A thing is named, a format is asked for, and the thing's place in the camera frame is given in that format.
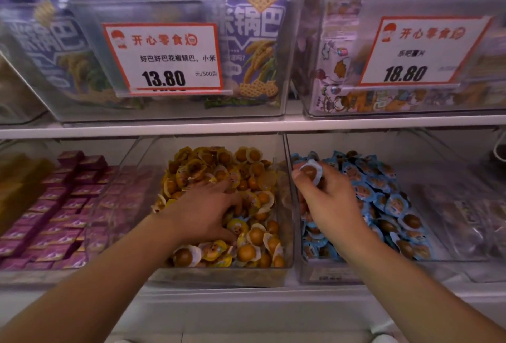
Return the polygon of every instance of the left hand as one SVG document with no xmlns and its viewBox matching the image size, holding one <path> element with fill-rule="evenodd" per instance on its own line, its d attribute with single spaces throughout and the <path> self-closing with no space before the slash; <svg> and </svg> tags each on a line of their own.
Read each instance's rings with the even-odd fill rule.
<svg viewBox="0 0 506 343">
<path fill-rule="evenodd" d="M 219 183 L 198 185 L 187 191 L 176 203 L 169 205 L 158 214 L 150 215 L 174 228 L 180 244 L 197 244 L 221 239 L 233 244 L 237 237 L 230 230 L 223 228 L 223 214 L 231 206 L 236 213 L 242 211 L 242 199 L 238 193 L 227 194 L 231 186 L 230 180 Z"/>
</svg>

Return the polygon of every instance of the shelf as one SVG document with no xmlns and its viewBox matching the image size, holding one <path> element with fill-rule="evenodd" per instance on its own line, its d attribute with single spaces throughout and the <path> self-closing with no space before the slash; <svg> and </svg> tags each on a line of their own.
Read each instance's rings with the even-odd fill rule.
<svg viewBox="0 0 506 343">
<path fill-rule="evenodd" d="M 145 122 L 92 122 L 62 125 L 49 115 L 22 126 L 0 126 L 0 139 L 86 138 L 138 135 L 190 135 L 275 133 L 278 131 L 321 131 L 393 129 L 416 127 L 506 125 L 504 111 L 431 113 L 389 116 L 343 116 L 312 119 L 302 112 L 299 101 L 288 103 L 284 117 L 167 120 Z"/>
</svg>

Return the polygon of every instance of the floor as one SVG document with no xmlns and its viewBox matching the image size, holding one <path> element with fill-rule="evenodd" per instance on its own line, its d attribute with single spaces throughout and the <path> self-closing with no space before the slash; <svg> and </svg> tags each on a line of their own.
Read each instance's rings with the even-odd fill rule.
<svg viewBox="0 0 506 343">
<path fill-rule="evenodd" d="M 335 332 L 335 333 L 255 333 L 255 334 L 156 334 L 147 336 L 114 335 L 106 343 L 369 343 L 372 337 L 369 332 Z"/>
</svg>

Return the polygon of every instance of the red-bordered price tag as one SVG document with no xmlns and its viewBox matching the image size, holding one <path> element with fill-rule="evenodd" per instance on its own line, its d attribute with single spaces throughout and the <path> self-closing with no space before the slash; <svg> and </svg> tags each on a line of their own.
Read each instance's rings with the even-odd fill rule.
<svg viewBox="0 0 506 343">
<path fill-rule="evenodd" d="M 491 17 L 383 17 L 359 86 L 450 84 Z"/>
<path fill-rule="evenodd" d="M 105 36 L 130 94 L 221 94 L 214 23 L 104 23 Z"/>
</svg>

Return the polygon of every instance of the price text 13.80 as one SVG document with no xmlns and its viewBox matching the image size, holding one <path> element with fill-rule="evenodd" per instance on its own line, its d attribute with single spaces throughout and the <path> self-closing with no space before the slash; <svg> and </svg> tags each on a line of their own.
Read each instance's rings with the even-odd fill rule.
<svg viewBox="0 0 506 343">
<path fill-rule="evenodd" d="M 406 73 L 402 75 L 404 68 L 402 66 L 389 67 L 386 72 L 387 75 L 383 82 L 420 82 L 427 71 L 427 66 L 410 66 Z"/>
<path fill-rule="evenodd" d="M 160 75 L 156 71 L 145 71 L 142 73 L 142 76 L 146 78 L 146 83 L 149 87 L 151 86 L 184 86 L 186 84 L 185 75 L 183 72 L 176 70 L 174 73 L 171 71 L 166 71 L 163 73 L 165 77 L 165 82 L 162 82 L 160 79 Z"/>
</svg>

